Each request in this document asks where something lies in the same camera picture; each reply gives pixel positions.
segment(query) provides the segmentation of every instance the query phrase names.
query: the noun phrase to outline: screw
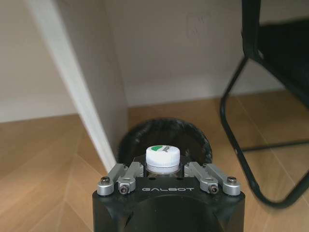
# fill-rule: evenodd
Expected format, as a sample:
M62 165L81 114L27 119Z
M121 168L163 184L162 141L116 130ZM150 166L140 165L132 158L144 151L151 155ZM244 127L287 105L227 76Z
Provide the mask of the screw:
M119 189L120 194L126 195L129 192L129 189L126 185L122 185Z
M216 185L210 185L208 190L211 194L217 194L219 191Z
M236 177L229 176L229 177L227 178L227 182L228 182L229 184L236 184L237 179L236 179Z
M108 176L104 176L101 178L101 184L108 184L110 181L111 180Z

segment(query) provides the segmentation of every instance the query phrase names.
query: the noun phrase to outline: metal bracket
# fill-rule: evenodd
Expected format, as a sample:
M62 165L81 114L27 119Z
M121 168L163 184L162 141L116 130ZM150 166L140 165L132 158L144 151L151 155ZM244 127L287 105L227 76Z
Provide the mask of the metal bracket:
M126 195L135 190L135 177L144 176L144 166L139 162L132 162L124 176L118 178L118 190L121 194Z
M114 192L114 184L117 179L126 173L127 167L121 163L115 164L108 176L101 178L98 182L97 193L100 196L108 196Z
M223 192L231 196L240 195L240 183L232 176L226 176L216 165L206 163L203 165L209 175L215 177L222 186Z
M196 177L201 190L210 193L218 193L218 180L210 176L197 162L189 162L184 166L184 177Z

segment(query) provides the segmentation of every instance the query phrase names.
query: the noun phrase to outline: black round object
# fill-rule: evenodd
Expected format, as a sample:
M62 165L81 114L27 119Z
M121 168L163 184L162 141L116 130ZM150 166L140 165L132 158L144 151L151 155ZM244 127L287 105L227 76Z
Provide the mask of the black round object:
M154 145L178 147L180 155L200 165L212 162L211 146L204 133L176 118L152 119L131 129L119 145L118 162L129 166L134 157L144 155Z

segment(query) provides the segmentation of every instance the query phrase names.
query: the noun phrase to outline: white wall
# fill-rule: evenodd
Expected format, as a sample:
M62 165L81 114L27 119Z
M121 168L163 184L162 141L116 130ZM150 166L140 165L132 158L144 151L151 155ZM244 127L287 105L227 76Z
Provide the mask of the white wall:
M261 20L308 15L307 0L264 0ZM106 2L129 106L219 96L242 56L240 1ZM279 88L249 63L237 93Z
M24 3L1 1L0 122L75 112Z
M107 171L127 105L103 0L27 0Z

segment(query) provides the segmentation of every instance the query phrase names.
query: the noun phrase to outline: chair leg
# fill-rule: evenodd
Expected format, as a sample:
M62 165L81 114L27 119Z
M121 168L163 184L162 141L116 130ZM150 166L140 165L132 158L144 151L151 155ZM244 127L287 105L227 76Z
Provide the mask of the chair leg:
M229 96L229 93L234 86L235 82L237 81L241 71L243 70L244 66L246 65L248 61L248 58L244 57L242 61L240 62L236 72L234 73L223 97L221 98L220 102L220 118L221 118L221 123L222 126L226 132L226 135L232 145L232 147L235 150L235 153L237 155L237 158L240 162L240 165L244 171L244 174L247 178L247 181L249 183L249 186L253 193L256 195L256 197L265 203L268 206L274 207L274 208L286 208L290 205L292 205L297 199L308 189L309 187L309 172L307 172L302 179L298 182L298 184L294 187L294 189L282 200L279 202L274 202L266 198L263 193L260 190L260 187L250 169L250 166L247 163L246 158L243 155L243 151L241 150L228 122L226 119L225 115L225 105L226 105L226 100Z
M304 144L309 144L309 140L297 140L297 141L278 143L278 144L242 147L241 150L242 152L250 152L250 151L259 151L259 150L265 150L265 149L270 149L270 148L280 148L280 147L297 146L297 145L304 145Z

